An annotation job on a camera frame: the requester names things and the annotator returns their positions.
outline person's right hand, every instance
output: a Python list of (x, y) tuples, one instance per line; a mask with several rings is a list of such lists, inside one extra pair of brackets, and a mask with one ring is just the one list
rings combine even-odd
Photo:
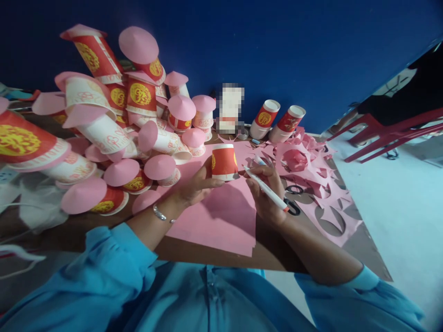
[[(250, 170), (252, 174), (257, 175), (263, 180), (281, 199), (285, 198), (285, 189), (275, 169), (267, 166), (258, 166)], [(271, 225), (281, 226), (287, 217), (287, 213), (279, 208), (268, 195), (260, 189), (257, 181), (251, 179), (246, 172), (244, 172), (243, 176), (247, 178), (246, 183), (254, 198), (258, 215)]]

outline blue wall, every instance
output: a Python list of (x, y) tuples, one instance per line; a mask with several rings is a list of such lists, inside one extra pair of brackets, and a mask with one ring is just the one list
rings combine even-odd
[(243, 120), (265, 99), (307, 110), (302, 125), (321, 132), (441, 39), (438, 0), (7, 1), (2, 4), (0, 81), (55, 90), (61, 71), (88, 73), (59, 33), (76, 23), (118, 35), (149, 30), (167, 72), (186, 74), (191, 94), (221, 82), (245, 87)]

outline black scissors handle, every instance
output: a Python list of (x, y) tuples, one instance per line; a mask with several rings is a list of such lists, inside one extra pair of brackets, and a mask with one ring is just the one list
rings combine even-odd
[(300, 215), (301, 211), (299, 209), (299, 207), (297, 205), (295, 205), (295, 203), (293, 201), (290, 201), (289, 199), (287, 199), (286, 197), (283, 200), (286, 205), (288, 205), (290, 207), (289, 209), (289, 214), (297, 216)]
[(293, 184), (293, 185), (290, 185), (289, 187), (287, 187), (286, 191), (289, 191), (290, 194), (294, 194), (294, 195), (301, 195), (305, 192), (302, 187), (297, 186), (296, 184)]

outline table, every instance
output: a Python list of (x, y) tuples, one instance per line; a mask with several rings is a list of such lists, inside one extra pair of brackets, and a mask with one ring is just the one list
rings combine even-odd
[[(61, 129), (60, 125), (55, 123), (49, 117), (29, 114), (26, 118), (59, 137), (67, 138), (72, 136), (70, 132)], [(212, 140), (208, 143), (221, 143), (221, 140), (219, 140), (216, 137), (216, 134), (214, 134)], [(332, 168), (336, 169), (335, 163), (332, 160), (330, 160), (329, 163)], [(293, 198), (300, 202), (303, 202), (304, 199), (308, 198), (306, 195), (291, 196), (288, 196), (288, 198)], [(46, 230), (40, 235), (33, 235), (31, 233), (26, 234), (18, 239), (17, 243), (24, 245), (27, 248), (34, 247), (45, 250), (81, 252), (84, 250), (84, 239), (87, 231), (98, 226), (114, 227), (130, 219), (132, 216), (132, 203), (135, 198), (135, 195), (130, 195), (130, 200), (126, 207), (115, 215), (108, 217), (103, 217), (94, 213), (73, 215), (62, 225)], [(304, 222), (310, 222), (303, 212), (297, 218)], [(26, 230), (26, 226), (18, 218), (17, 207), (10, 207), (7, 209), (2, 214), (1, 220), (0, 234), (2, 235), (18, 234)], [(338, 230), (328, 222), (325, 222), (322, 226), (326, 231), (329, 231), (333, 235), (339, 234)], [(257, 217), (256, 239), (257, 244), (252, 251), (252, 257), (241, 256), (167, 236), (163, 238), (156, 248), (156, 253), (159, 256), (159, 259), (167, 261), (306, 272), (300, 259), (284, 241), (281, 235), (260, 220), (259, 217)], [(358, 227), (356, 233), (345, 243), (343, 248), (366, 264), (380, 278), (392, 281), (383, 259), (381, 258), (364, 223)]]

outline pen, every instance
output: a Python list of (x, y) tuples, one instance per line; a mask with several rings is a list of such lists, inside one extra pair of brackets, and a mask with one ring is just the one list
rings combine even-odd
[(283, 211), (287, 212), (289, 211), (289, 207), (286, 205), (286, 203), (275, 193), (272, 191), (272, 189), (270, 187), (268, 187), (268, 185), (263, 182), (257, 175), (252, 174), (250, 169), (243, 165), (243, 167), (245, 168), (246, 173), (248, 173), (248, 175), (256, 180), (258, 182), (258, 185), (260, 186), (260, 188), (264, 191), (264, 193), (266, 195), (268, 195), (268, 197), (279, 207), (281, 208)]

